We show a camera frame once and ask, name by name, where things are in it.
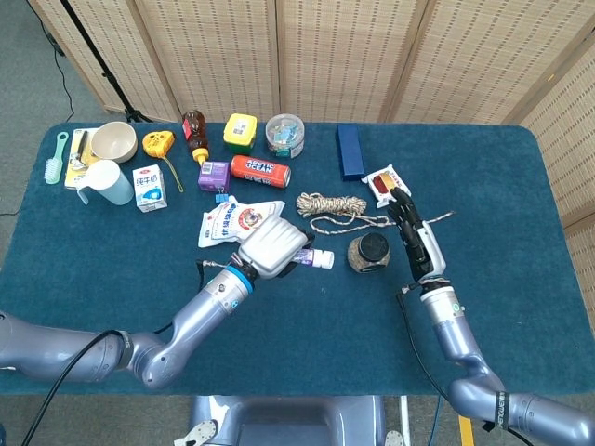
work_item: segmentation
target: robotic arm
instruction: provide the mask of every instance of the robotic arm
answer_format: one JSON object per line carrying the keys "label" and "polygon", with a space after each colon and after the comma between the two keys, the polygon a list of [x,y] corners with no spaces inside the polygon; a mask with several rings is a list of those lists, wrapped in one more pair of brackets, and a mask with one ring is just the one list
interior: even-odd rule
{"label": "robotic arm", "polygon": [[467,324],[455,289],[442,277],[446,264],[430,225],[422,221],[411,198],[400,189],[389,214],[397,223],[421,302],[430,314],[444,356],[467,376],[448,387],[448,400],[463,416],[514,428],[551,445],[595,445],[595,420],[554,400],[508,393],[490,369]]}
{"label": "robotic arm", "polygon": [[[168,386],[200,343],[252,293],[254,280],[283,273],[307,242],[295,226],[270,216],[242,243],[230,265],[174,317],[168,343],[153,333],[109,335],[76,363],[67,379],[98,382],[114,370],[128,370],[146,387]],[[31,325],[0,312],[0,369],[54,380],[96,335]]]}

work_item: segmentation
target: table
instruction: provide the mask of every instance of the table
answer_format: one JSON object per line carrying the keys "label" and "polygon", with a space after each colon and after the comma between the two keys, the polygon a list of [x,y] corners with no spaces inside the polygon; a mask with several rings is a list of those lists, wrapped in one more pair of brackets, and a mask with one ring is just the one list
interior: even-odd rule
{"label": "table", "polygon": [[[196,186],[178,124],[136,124],[171,129],[169,159],[186,187],[178,192],[164,162],[138,154],[122,168],[158,163],[168,207],[142,214],[98,195],[83,206],[76,193],[43,180],[45,159],[60,131],[48,130],[33,167],[20,218],[0,273],[0,309],[33,323],[102,331],[152,331],[197,292],[194,261],[225,262],[233,243],[199,250],[202,213],[214,194]],[[434,225],[461,304],[483,354],[511,391],[575,393],[594,388],[595,349],[555,203],[535,138],[518,126],[359,125],[364,164],[372,172],[392,163],[426,218],[456,215]],[[208,124],[213,160],[230,160],[223,125]],[[261,125],[253,155],[271,159]],[[287,160],[293,174],[285,190],[234,178],[240,203],[286,202],[283,216],[300,227],[302,191],[356,195],[376,210],[371,191],[342,182],[336,125],[307,124],[301,155]],[[362,233],[318,235],[315,247],[334,251],[332,270],[299,267],[283,279],[259,281],[233,315],[197,349],[167,394],[366,395],[433,393],[411,353],[395,291],[411,281],[396,229],[389,267],[352,271],[346,252]],[[207,276],[217,271],[207,270]],[[417,295],[407,297],[424,361],[445,386],[461,371],[443,360],[430,319]],[[48,383],[0,371],[4,394],[44,393]],[[65,384],[67,393],[148,393],[127,374],[96,385]]]}

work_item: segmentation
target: yellow container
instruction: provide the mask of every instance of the yellow container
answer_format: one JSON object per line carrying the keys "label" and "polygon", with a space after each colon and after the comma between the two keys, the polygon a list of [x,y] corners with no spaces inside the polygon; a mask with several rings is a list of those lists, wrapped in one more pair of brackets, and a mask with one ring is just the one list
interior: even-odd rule
{"label": "yellow container", "polygon": [[249,154],[257,137],[257,117],[234,113],[225,124],[223,140],[234,153]]}

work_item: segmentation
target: blue box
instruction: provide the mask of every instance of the blue box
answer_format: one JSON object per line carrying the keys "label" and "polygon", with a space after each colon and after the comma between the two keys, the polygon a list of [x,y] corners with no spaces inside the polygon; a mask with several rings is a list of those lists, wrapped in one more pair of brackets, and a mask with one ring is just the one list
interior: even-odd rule
{"label": "blue box", "polygon": [[337,125],[337,146],[343,181],[357,181],[365,177],[360,133],[356,124]]}

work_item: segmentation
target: teal brush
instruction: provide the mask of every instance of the teal brush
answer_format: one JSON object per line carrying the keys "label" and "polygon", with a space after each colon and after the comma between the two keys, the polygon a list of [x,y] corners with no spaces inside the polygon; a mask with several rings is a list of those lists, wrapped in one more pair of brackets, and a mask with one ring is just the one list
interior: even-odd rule
{"label": "teal brush", "polygon": [[59,132],[56,137],[56,151],[54,157],[46,161],[46,171],[44,178],[47,184],[56,184],[60,181],[60,174],[62,172],[62,151],[68,140],[67,132]]}

